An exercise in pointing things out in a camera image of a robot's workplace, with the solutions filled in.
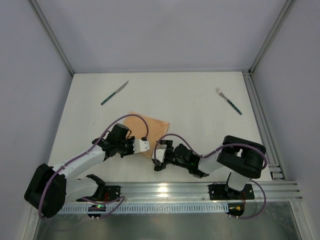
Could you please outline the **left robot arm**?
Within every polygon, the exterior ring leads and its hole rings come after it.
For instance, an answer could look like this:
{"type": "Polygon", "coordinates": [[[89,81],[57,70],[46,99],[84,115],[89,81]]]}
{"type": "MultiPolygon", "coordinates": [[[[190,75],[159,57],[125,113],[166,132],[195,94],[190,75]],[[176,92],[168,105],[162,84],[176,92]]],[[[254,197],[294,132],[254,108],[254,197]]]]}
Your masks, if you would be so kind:
{"type": "Polygon", "coordinates": [[[92,150],[76,160],[55,166],[41,164],[33,174],[24,199],[45,218],[52,218],[70,202],[109,200],[108,188],[101,178],[89,174],[80,179],[79,175],[117,154],[133,155],[135,137],[128,137],[128,133],[128,127],[117,123],[106,138],[93,140],[92,150]]]}

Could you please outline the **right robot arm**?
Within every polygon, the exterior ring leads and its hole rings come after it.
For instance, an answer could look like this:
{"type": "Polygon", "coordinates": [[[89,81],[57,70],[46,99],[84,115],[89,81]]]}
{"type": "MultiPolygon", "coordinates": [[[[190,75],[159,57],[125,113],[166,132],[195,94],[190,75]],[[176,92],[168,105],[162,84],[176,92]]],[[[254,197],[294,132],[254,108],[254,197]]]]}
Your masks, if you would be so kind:
{"type": "Polygon", "coordinates": [[[208,186],[209,198],[218,200],[253,200],[255,198],[250,180],[259,179],[267,167],[266,148],[256,142],[227,135],[214,151],[200,155],[186,142],[173,146],[172,140],[161,137],[152,151],[156,172],[168,164],[188,170],[199,179],[226,167],[229,174],[225,183],[214,182],[208,186]]]}

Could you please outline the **beige cloth napkin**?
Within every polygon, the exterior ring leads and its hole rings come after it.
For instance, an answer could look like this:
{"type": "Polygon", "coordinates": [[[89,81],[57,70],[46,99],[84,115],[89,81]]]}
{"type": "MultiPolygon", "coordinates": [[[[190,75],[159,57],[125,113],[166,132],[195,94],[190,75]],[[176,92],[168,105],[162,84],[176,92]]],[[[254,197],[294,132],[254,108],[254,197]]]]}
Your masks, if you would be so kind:
{"type": "MultiPolygon", "coordinates": [[[[150,150],[146,152],[142,152],[141,154],[148,158],[152,159],[152,152],[155,148],[156,142],[159,140],[160,137],[165,135],[169,129],[170,124],[165,121],[161,121],[146,115],[139,114],[137,112],[130,112],[130,114],[136,114],[141,116],[148,125],[148,136],[147,140],[150,144],[150,150]]],[[[138,139],[141,139],[142,137],[146,136],[146,125],[145,123],[136,116],[129,116],[124,119],[123,124],[128,127],[132,133],[132,136],[135,136],[138,139]]]]}

